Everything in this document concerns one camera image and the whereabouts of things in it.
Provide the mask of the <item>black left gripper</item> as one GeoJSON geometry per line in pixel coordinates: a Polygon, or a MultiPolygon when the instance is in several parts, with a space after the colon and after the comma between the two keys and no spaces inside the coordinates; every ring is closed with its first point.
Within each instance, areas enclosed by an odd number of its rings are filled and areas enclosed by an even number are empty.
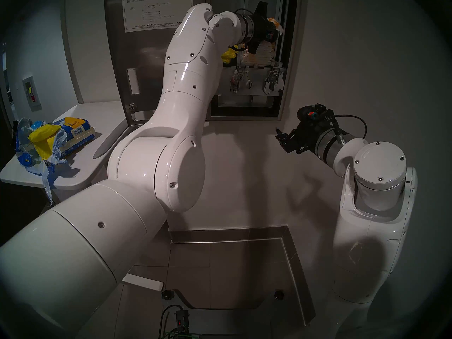
{"type": "Polygon", "coordinates": [[[265,40],[267,34],[268,3],[260,1],[252,14],[247,14],[247,43],[248,52],[256,54],[259,44],[265,40]]]}

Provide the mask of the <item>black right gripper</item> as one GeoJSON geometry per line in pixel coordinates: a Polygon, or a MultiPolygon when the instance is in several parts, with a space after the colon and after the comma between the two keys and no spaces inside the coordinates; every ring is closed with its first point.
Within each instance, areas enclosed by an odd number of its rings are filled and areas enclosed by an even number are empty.
{"type": "Polygon", "coordinates": [[[327,131],[326,123],[300,122],[297,128],[293,129],[288,134],[282,132],[279,128],[276,128],[275,138],[286,153],[296,151],[297,154],[301,154],[310,151],[315,154],[316,143],[321,134],[325,131],[327,131]]]}

